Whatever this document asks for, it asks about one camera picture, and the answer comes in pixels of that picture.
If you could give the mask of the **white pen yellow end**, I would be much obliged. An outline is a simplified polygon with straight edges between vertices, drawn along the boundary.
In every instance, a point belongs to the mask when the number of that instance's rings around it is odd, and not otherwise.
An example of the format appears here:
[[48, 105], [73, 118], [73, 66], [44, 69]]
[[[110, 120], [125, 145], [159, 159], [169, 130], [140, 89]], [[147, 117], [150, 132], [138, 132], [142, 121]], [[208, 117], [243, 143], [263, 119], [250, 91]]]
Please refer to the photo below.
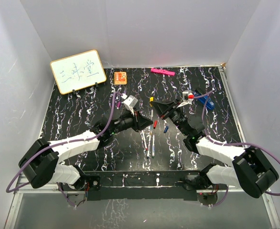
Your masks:
[[153, 109], [151, 109], [151, 115], [150, 115], [152, 124], [150, 125], [150, 135], [152, 135], [152, 129], [153, 129]]

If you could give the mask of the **white pen red end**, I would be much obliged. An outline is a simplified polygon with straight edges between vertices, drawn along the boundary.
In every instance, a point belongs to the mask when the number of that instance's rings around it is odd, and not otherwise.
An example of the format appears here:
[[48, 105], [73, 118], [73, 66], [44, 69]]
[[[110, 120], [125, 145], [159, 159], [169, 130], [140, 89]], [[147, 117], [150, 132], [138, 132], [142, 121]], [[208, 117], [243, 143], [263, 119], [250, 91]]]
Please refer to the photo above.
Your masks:
[[142, 136], [142, 140], [143, 140], [143, 143], [144, 143], [144, 148], [145, 148], [145, 150], [148, 150], [147, 143], [146, 143], [146, 138], [145, 138], [145, 134], [144, 134], [143, 130], [141, 131], [141, 136]]

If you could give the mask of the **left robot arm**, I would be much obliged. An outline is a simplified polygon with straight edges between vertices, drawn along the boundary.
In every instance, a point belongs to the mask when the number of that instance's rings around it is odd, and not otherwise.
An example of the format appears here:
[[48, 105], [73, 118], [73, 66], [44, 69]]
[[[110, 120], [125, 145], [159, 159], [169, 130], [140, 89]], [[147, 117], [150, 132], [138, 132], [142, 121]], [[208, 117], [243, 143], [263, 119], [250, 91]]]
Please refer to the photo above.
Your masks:
[[89, 130], [80, 135], [57, 140], [36, 140], [18, 163], [19, 168], [33, 188], [45, 184], [65, 183], [70, 188], [81, 190], [85, 187], [86, 178], [77, 166], [63, 165], [62, 162], [78, 154], [95, 151], [113, 141], [114, 134], [127, 129], [142, 131], [153, 123], [140, 112], [115, 110], [107, 111]]

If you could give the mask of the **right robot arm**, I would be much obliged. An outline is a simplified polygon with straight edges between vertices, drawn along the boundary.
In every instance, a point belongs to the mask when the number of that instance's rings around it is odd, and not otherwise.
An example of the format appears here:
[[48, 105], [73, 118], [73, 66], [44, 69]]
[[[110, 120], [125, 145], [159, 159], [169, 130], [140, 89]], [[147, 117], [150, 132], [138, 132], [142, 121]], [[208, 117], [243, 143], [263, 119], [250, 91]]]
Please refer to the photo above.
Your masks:
[[225, 184], [259, 198], [279, 179], [276, 169], [258, 147], [243, 148], [209, 140], [201, 117], [195, 114], [187, 116], [181, 104], [180, 100], [151, 102], [158, 117], [163, 120], [169, 118], [186, 137], [183, 142], [189, 151], [225, 164], [210, 164], [200, 171], [192, 180], [197, 188], [212, 189], [216, 184]]

